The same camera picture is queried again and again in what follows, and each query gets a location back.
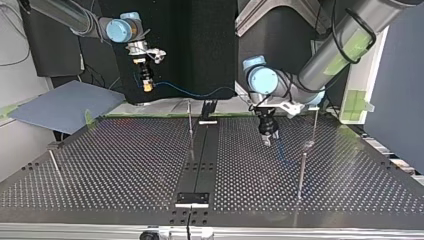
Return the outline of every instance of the wire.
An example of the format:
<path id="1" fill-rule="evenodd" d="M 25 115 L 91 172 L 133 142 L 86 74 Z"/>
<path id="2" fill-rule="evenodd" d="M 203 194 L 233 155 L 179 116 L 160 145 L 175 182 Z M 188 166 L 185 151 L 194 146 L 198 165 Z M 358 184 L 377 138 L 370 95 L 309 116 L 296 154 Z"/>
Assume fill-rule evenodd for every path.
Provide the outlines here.
<path id="1" fill-rule="evenodd" d="M 351 64 L 358 64 L 361 61 L 361 58 L 358 58 L 357 60 L 351 59 L 346 52 L 344 51 L 343 47 L 341 46 L 340 42 L 337 39 L 336 36 L 336 6 L 337 6 L 337 0 L 334 0 L 333 3 L 333 12 L 331 14 L 331 35 L 333 37 L 334 43 L 337 46 L 337 49 L 339 50 L 342 57 Z M 372 38 L 372 41 L 368 45 L 367 49 L 370 49 L 374 44 L 377 42 L 377 36 L 374 33 L 374 31 L 371 29 L 371 27 L 355 12 L 353 12 L 351 9 L 347 8 L 346 12 L 364 29 Z"/>
<path id="2" fill-rule="evenodd" d="M 133 74 L 134 75 L 134 80 L 135 80 L 135 82 L 136 82 L 136 84 L 137 84 L 137 87 L 138 88 L 143 88 L 143 86 L 141 86 L 140 85 L 140 83 L 139 83 L 139 81 L 137 80 L 137 75 L 136 75 L 136 73 L 134 73 Z M 187 95 L 189 95 L 189 96 L 192 96 L 192 97 L 196 97 L 196 98 L 205 98 L 205 97 L 210 97 L 210 96 L 212 96 L 213 94 L 215 94 L 215 93 L 217 93 L 217 92 L 219 92 L 219 91 L 221 91 L 221 90 L 224 90 L 224 89 L 228 89 L 228 90 L 230 90 L 230 91 L 232 91 L 232 92 L 234 92 L 239 98 L 240 98 L 240 100 L 242 100 L 244 103 L 246 103 L 246 105 L 248 106 L 248 107 L 250 107 L 251 106 L 251 104 L 250 103 L 248 103 L 246 100 L 244 100 L 243 99 L 243 97 L 242 96 L 240 96 L 234 89 L 232 89 L 232 88 L 229 88 L 229 87 L 220 87 L 220 88 L 217 88 L 217 89 L 215 89 L 214 91 L 212 91 L 211 93 L 208 93 L 208 94 L 205 94 L 205 95 L 201 95 L 201 94 L 195 94 L 195 93 L 191 93 L 191 92 L 189 92 L 189 91 L 187 91 L 187 90 L 184 90 L 184 89 L 182 89 L 182 88 L 180 88 L 180 87 L 177 87 L 177 86 L 175 86 L 174 84 L 172 84 L 172 83 L 170 83 L 170 82 L 158 82 L 158 83 L 155 83 L 154 84 L 154 86 L 156 87 L 156 86 L 160 86 L 160 85 L 167 85 L 167 86 L 170 86 L 170 87 L 172 87 L 172 88 L 174 88 L 174 89 L 176 89 L 176 90 L 178 90 L 179 92 L 182 92 L 182 93 L 185 93 L 185 94 L 187 94 Z"/>
<path id="3" fill-rule="evenodd" d="M 90 11 L 92 12 L 93 11 L 93 9 L 94 9 L 94 4 L 96 3 L 96 0 L 93 0 L 92 2 L 91 2 L 91 6 L 90 6 Z"/>
<path id="4" fill-rule="evenodd" d="M 328 100 L 328 102 L 330 103 L 331 108 L 332 108 L 332 109 L 334 110 L 334 112 L 336 113 L 337 118 L 340 120 L 340 112 L 338 112 L 338 111 L 336 110 L 336 108 L 335 108 L 335 106 L 334 106 L 333 102 L 331 101 L 330 96 L 328 95 L 328 93 L 327 93 L 327 94 L 325 94 L 325 96 L 327 97 L 327 100 Z"/>
<path id="5" fill-rule="evenodd" d="M 262 99 L 262 101 L 260 101 L 258 104 L 256 104 L 256 106 L 250 105 L 249 106 L 249 112 L 252 112 L 253 110 L 255 110 L 255 108 L 260 107 L 270 97 L 271 97 L 271 94 L 268 94 L 268 95 L 266 95 L 266 97 L 264 99 Z"/>
<path id="6" fill-rule="evenodd" d="M 109 86 L 109 90 L 111 90 L 112 88 L 113 88 L 113 86 L 115 86 L 115 84 L 119 81 L 119 80 L 121 80 L 121 77 L 118 77 L 110 86 Z"/>
<path id="7" fill-rule="evenodd" d="M 85 64 L 85 66 L 86 66 L 87 70 L 90 72 L 92 80 L 95 80 L 100 86 L 103 86 L 104 88 L 106 88 L 106 81 L 103 78 L 103 75 L 100 74 L 99 72 L 97 72 L 92 66 L 88 65 L 87 63 Z M 103 83 L 101 83 L 99 81 L 99 79 L 97 79 L 95 77 L 95 74 L 97 74 L 100 77 L 100 79 L 102 80 Z"/>
<path id="8" fill-rule="evenodd" d="M 95 3 L 95 0 L 93 0 L 93 2 L 91 3 L 93 8 L 94 8 L 94 3 Z M 71 28 L 71 31 L 78 36 L 84 36 L 84 35 L 90 33 L 93 29 L 95 29 L 96 32 L 97 32 L 97 35 L 99 36 L 100 42 L 106 43 L 109 46 L 112 46 L 111 43 L 109 43 L 108 41 L 105 41 L 104 36 L 103 36 L 104 29 L 102 28 L 102 25 L 100 24 L 99 18 L 96 16 L 96 14 L 94 14 L 92 11 L 90 11 L 88 9 L 83 8 L 78 3 L 75 3 L 75 4 L 84 12 L 85 16 L 87 17 L 88 27 L 84 31 L 76 31 L 72 28 Z"/>
<path id="9" fill-rule="evenodd" d="M 319 22 L 319 17 L 321 16 L 321 10 L 322 10 L 322 4 L 319 4 L 319 9 L 318 9 L 318 14 L 317 14 L 317 19 L 315 20 L 315 33 L 318 33 L 318 22 Z M 316 54 L 318 52 L 318 47 L 317 47 L 317 36 L 319 34 L 316 34 L 315 38 L 314 38 L 314 54 Z"/>
<path id="10" fill-rule="evenodd" d="M 6 4 L 6 3 L 3 3 L 3 2 L 0 2 L 0 10 L 1 10 L 1 12 L 2 12 L 2 14 L 3 14 L 3 16 L 4 17 L 6 17 L 6 19 L 7 19 L 7 21 L 11 24 L 11 26 L 16 30 L 16 32 L 19 34 L 19 35 L 21 35 L 25 40 L 27 39 L 27 37 L 25 36 L 25 34 L 23 33 L 23 32 L 21 32 L 20 30 L 19 30 L 19 28 L 15 25 L 15 23 L 13 23 L 13 21 L 9 18 L 9 16 L 4 12 L 4 10 L 3 9 L 1 9 L 1 7 L 6 7 L 7 9 L 9 9 L 10 11 L 12 11 L 13 12 L 13 14 L 15 14 L 15 16 L 20 20 L 20 22 L 21 22 L 21 24 L 22 24 L 22 18 L 21 18 L 21 16 L 19 15 L 19 13 L 18 13 L 18 11 L 16 11 L 12 6 L 10 6 L 10 5 L 8 5 L 8 4 Z M 30 47 L 29 47 L 29 44 L 28 44 L 28 50 L 27 50 L 27 53 L 26 53 L 26 55 L 25 55 L 25 57 L 24 58 L 22 58 L 21 60 L 18 60 L 18 61 L 15 61 L 15 62 L 11 62 L 11 63 L 6 63 L 6 64 L 0 64 L 0 67 L 9 67 L 9 66 L 13 66 L 13 65 L 17 65 L 17 64 L 20 64 L 20 63 L 23 63 L 23 62 L 25 62 L 29 57 L 30 57 L 30 55 L 31 55 L 31 49 L 30 49 Z"/>
<path id="11" fill-rule="evenodd" d="M 220 88 L 217 88 L 217 89 L 215 89 L 214 91 L 212 91 L 212 92 L 210 92 L 210 93 L 208 93 L 208 94 L 195 94 L 195 93 L 191 93 L 191 92 L 189 92 L 189 91 L 187 91 L 187 90 L 184 90 L 184 89 L 182 89 L 182 88 L 180 88 L 180 87 L 177 87 L 177 86 L 175 86 L 174 84 L 172 84 L 172 83 L 170 83 L 170 82 L 158 82 L 158 83 L 155 83 L 155 84 L 154 84 L 154 86 L 155 86 L 155 87 L 157 87 L 157 86 L 161 86 L 161 85 L 167 85 L 167 86 L 170 86 L 170 87 L 172 87 L 172 88 L 174 88 L 174 89 L 176 89 L 176 90 L 178 90 L 178 91 L 180 91 L 180 92 L 182 92 L 182 93 L 185 93 L 185 94 L 187 94 L 187 95 L 189 95 L 189 96 L 196 97 L 196 98 L 206 98 L 206 97 L 210 97 L 210 96 L 214 95 L 215 93 L 217 93 L 217 92 L 219 92 L 219 91 L 221 91 L 221 90 L 224 90 L 224 89 L 229 89 L 229 90 L 231 90 L 232 92 L 234 92 L 234 89 L 231 89 L 231 88 L 229 88 L 229 87 L 220 87 Z"/>

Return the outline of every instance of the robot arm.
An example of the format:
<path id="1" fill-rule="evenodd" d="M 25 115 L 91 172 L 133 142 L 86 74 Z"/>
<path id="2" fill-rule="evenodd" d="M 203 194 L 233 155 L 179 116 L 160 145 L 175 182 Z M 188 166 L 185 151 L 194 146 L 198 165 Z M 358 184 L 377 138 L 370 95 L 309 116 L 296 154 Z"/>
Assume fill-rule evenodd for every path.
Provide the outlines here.
<path id="1" fill-rule="evenodd" d="M 348 15 L 337 27 L 333 24 L 332 35 L 298 75 L 268 67 L 263 56 L 244 61 L 250 98 L 256 103 L 254 110 L 261 120 L 259 131 L 265 144 L 269 145 L 271 136 L 278 137 L 278 125 L 273 120 L 275 108 L 293 117 L 305 106 L 319 104 L 326 84 L 350 63 L 358 63 L 375 43 L 376 34 L 403 10 L 423 1 L 358 0 L 352 9 L 346 9 Z"/>
<path id="2" fill-rule="evenodd" d="M 144 91 L 153 89 L 153 73 L 150 62 L 159 64 L 166 52 L 149 48 L 142 21 L 137 12 L 123 13 L 120 19 L 97 17 L 72 0 L 19 0 L 27 12 L 35 9 L 38 12 L 68 26 L 72 32 L 82 37 L 93 37 L 111 40 L 116 43 L 127 43 L 129 55 L 139 66 Z"/>

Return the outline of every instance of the table surface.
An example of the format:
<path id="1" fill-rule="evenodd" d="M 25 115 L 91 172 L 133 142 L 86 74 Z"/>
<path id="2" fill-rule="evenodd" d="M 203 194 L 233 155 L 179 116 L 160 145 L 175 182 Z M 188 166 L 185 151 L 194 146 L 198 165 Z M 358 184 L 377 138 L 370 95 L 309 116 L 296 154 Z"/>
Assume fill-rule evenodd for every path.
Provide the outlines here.
<path id="1" fill-rule="evenodd" d="M 262 144 L 256 117 L 112 118 L 82 129 L 0 183 L 1 223 L 423 230 L 423 186 L 328 116 L 277 118 Z M 178 193 L 209 193 L 207 209 L 177 209 Z"/>

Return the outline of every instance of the blue joint cap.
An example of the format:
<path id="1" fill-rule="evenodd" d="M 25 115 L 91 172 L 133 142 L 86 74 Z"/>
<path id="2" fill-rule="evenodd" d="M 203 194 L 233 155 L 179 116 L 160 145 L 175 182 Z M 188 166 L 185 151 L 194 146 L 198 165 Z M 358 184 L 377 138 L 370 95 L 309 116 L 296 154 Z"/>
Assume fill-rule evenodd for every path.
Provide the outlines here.
<path id="1" fill-rule="evenodd" d="M 325 91 L 322 91 L 320 93 L 318 93 L 314 99 L 312 99 L 312 101 L 306 103 L 305 105 L 318 105 L 321 103 L 322 99 L 325 96 Z"/>
<path id="2" fill-rule="evenodd" d="M 136 20 L 141 20 L 140 19 L 140 14 L 138 14 L 138 12 L 129 12 L 129 13 L 123 13 L 120 16 L 121 19 L 136 19 Z"/>
<path id="3" fill-rule="evenodd" d="M 106 27 L 107 36 L 117 43 L 128 42 L 132 37 L 131 25 L 122 19 L 110 21 Z"/>
<path id="4" fill-rule="evenodd" d="M 264 56 L 256 56 L 243 62 L 243 70 L 247 71 L 253 66 L 266 64 Z M 260 94 L 271 94 L 278 87 L 278 75 L 267 67 L 256 67 L 248 76 L 250 88 Z"/>
<path id="5" fill-rule="evenodd" d="M 243 61 L 243 70 L 247 71 L 249 68 L 259 64 L 266 64 L 264 56 L 256 56 L 256 57 L 248 58 Z"/>
<path id="6" fill-rule="evenodd" d="M 278 75 L 274 70 L 266 67 L 257 67 L 249 74 L 249 86 L 260 94 L 271 94 L 277 89 Z"/>

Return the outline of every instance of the white wall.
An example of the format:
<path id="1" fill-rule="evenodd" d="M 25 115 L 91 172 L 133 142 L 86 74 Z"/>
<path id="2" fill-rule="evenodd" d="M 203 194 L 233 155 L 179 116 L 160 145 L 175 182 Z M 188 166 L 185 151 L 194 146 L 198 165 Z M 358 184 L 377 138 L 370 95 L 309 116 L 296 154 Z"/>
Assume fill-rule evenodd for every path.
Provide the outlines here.
<path id="1" fill-rule="evenodd" d="M 16 0 L 0 2 L 9 3 L 18 10 Z M 24 32 L 15 15 L 6 8 L 2 9 Z M 0 12 L 0 65 L 22 59 L 27 50 L 26 39 L 13 29 Z M 47 92 L 48 81 L 50 80 L 37 77 L 31 57 L 18 65 L 0 66 L 0 109 Z M 54 138 L 50 130 L 12 119 L 0 119 L 0 181 L 44 153 L 47 144 L 52 141 Z"/>

